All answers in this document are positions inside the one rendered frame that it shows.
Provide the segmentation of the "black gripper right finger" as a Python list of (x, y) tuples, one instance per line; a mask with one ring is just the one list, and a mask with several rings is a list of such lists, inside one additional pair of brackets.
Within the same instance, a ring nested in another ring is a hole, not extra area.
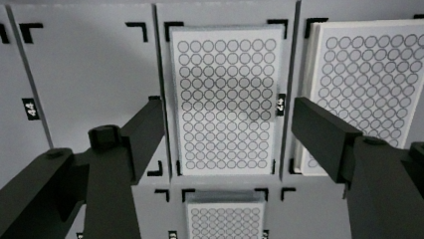
[(345, 183), (351, 239), (424, 239), (424, 141), (394, 147), (306, 97), (294, 100), (291, 132)]

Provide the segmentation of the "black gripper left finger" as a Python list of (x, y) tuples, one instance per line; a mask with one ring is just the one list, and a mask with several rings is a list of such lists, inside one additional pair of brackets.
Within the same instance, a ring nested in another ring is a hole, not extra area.
[(121, 129), (90, 129), (85, 152), (38, 155), (0, 189), (0, 239), (65, 239), (85, 200), (83, 239), (141, 239), (131, 187), (164, 134), (162, 101), (150, 100)]

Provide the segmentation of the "grey deck plate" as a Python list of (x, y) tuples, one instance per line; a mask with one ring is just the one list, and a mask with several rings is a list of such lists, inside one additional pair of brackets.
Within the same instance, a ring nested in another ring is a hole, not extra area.
[[(156, 3), (185, 3), (185, 2), (228, 2), (228, 1), (271, 1), (271, 0), (0, 0), (0, 4), (140, 4), (140, 3), (151, 3), (156, 7)], [(411, 142), (413, 141), (424, 141), (424, 85), (421, 91), (416, 110), (412, 119), (412, 123), (404, 143), (405, 149), (409, 149)], [(175, 203), (175, 214), (176, 214), (176, 225), (177, 225), (177, 236), (181, 239), (180, 231), (180, 219), (179, 219), (179, 207), (178, 207), (178, 196), (177, 196), (177, 184), (173, 184), (174, 192), (174, 203)], [(277, 183), (273, 183), (273, 195), (272, 195), (272, 207), (271, 207), (271, 219), (270, 219), (270, 231), (269, 239), (273, 237), (273, 225), (274, 225), (274, 214), (275, 214), (275, 203), (276, 203), (276, 192)], [(84, 225), (84, 211), (80, 209), (81, 218)]]

